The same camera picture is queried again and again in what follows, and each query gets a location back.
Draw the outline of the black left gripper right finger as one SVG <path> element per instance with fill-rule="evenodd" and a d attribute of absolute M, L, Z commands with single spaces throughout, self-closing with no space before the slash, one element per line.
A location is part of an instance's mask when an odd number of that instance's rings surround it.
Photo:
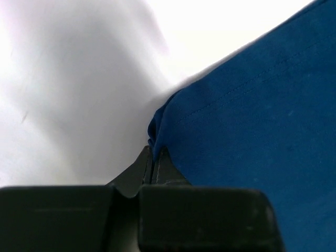
<path fill-rule="evenodd" d="M 266 195 L 246 188 L 192 186 L 167 149 L 138 193 L 140 251 L 284 251 Z"/>

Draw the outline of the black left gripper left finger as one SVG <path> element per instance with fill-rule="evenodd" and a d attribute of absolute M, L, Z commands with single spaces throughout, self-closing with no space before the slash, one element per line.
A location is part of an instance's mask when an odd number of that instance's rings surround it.
<path fill-rule="evenodd" d="M 1 251 L 107 251 L 116 223 L 136 217 L 151 166 L 146 146 L 106 185 L 2 188 Z"/>

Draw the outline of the blue t shirt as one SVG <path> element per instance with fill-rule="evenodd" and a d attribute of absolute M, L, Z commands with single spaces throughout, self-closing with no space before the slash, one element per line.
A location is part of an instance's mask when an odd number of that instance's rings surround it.
<path fill-rule="evenodd" d="M 288 251 L 335 251 L 335 1 L 176 92 L 148 134 L 194 185 L 263 191 Z"/>

